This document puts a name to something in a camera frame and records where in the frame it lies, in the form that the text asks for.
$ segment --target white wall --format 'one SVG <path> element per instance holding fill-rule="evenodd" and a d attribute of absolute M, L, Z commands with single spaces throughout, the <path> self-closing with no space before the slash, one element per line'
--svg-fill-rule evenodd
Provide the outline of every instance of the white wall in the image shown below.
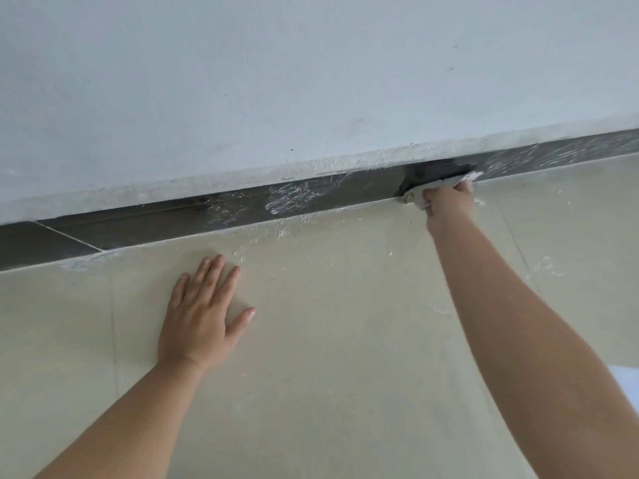
<path fill-rule="evenodd" d="M 637 127 L 637 13 L 639 0 L 0 0 L 0 220 Z M 316 162 L 412 143 L 427 144 Z"/>

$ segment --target person's left hand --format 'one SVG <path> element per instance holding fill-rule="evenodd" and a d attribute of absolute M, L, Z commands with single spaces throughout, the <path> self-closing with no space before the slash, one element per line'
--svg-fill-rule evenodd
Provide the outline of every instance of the person's left hand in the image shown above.
<path fill-rule="evenodd" d="M 178 279 L 158 343 L 158 363 L 188 360 L 202 372 L 217 368 L 228 357 L 251 322 L 255 308 L 244 309 L 227 327 L 224 323 L 240 268 L 234 267 L 218 287 L 224 256 L 204 257 L 193 279 Z"/>

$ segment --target white cloth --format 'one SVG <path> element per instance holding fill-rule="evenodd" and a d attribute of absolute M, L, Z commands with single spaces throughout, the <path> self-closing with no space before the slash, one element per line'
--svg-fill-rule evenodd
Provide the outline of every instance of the white cloth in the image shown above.
<path fill-rule="evenodd" d="M 404 193 L 402 199 L 405 204 L 414 203 L 417 208 L 424 210 L 430 206 L 430 202 L 424 200 L 424 190 L 434 190 L 435 188 L 441 188 L 442 186 L 457 186 L 464 180 L 473 181 L 484 174 L 483 171 L 471 171 L 465 175 L 453 176 L 452 178 L 446 178 L 443 180 L 432 181 L 427 184 L 421 184 Z"/>

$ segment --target beige floor tile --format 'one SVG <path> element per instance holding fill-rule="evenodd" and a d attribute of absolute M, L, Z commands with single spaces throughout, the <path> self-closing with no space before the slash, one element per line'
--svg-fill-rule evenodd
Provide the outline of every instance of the beige floor tile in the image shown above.
<path fill-rule="evenodd" d="M 513 177 L 499 201 L 542 297 L 610 365 L 639 367 L 639 156 Z"/>
<path fill-rule="evenodd" d="M 115 399 L 108 275 L 60 263 L 0 273 L 0 476 L 30 478 Z"/>
<path fill-rule="evenodd" d="M 524 276 L 498 206 L 477 207 Z M 424 214 L 395 201 L 121 251 L 110 263 L 121 393 L 154 362 L 174 280 L 218 252 L 244 268 L 232 313 L 258 314 L 197 394 L 171 477 L 522 476 Z"/>

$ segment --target person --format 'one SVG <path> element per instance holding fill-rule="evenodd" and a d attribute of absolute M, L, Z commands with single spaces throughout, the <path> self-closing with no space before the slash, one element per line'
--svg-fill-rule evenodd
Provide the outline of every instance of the person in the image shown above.
<path fill-rule="evenodd" d="M 541 479 L 639 476 L 639 418 L 594 351 L 520 280 L 472 221 L 468 184 L 427 190 L 435 241 L 459 320 L 483 379 Z M 160 333 L 157 364 L 37 475 L 166 477 L 188 406 L 254 308 L 224 318 L 240 277 L 218 287 L 224 258 L 182 274 Z"/>

